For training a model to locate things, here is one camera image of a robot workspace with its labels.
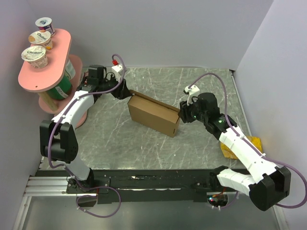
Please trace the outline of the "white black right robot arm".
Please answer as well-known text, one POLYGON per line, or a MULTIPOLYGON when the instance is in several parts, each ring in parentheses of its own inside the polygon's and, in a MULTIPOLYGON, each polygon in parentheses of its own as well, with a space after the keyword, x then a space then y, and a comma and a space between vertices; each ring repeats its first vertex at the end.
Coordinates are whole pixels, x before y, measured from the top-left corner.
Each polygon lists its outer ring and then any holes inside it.
POLYGON ((249 196, 261 211, 266 211, 286 198, 290 192, 291 173, 278 167, 256 152, 240 127, 229 116, 220 112, 213 93, 186 92, 180 103, 179 117, 184 123, 199 121, 206 130, 225 144, 246 167, 248 174, 235 172, 226 166, 212 171, 210 187, 220 191, 229 187, 249 196))

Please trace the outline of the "brown cardboard paper box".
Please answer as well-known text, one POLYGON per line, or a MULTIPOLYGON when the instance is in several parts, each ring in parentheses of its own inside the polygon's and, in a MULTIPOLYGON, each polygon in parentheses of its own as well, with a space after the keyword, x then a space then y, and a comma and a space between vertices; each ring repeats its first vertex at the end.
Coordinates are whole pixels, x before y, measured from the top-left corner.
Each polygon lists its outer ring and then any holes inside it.
POLYGON ((151 98, 140 92, 130 90, 128 101, 131 119, 148 128, 173 138, 180 123, 179 109, 151 98))

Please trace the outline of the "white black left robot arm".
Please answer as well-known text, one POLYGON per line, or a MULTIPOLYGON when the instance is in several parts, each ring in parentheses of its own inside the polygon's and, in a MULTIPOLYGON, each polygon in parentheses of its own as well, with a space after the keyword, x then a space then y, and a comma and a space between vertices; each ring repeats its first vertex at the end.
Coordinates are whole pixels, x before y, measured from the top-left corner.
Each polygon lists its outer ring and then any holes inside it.
POLYGON ((73 184, 85 193, 95 187, 94 172, 78 156, 75 129, 102 94, 110 93, 119 100, 132 95, 124 79, 125 73, 124 64, 114 64, 110 72, 103 66, 91 65, 64 109, 53 119, 40 124, 41 155, 48 159, 52 169, 63 167, 73 184))

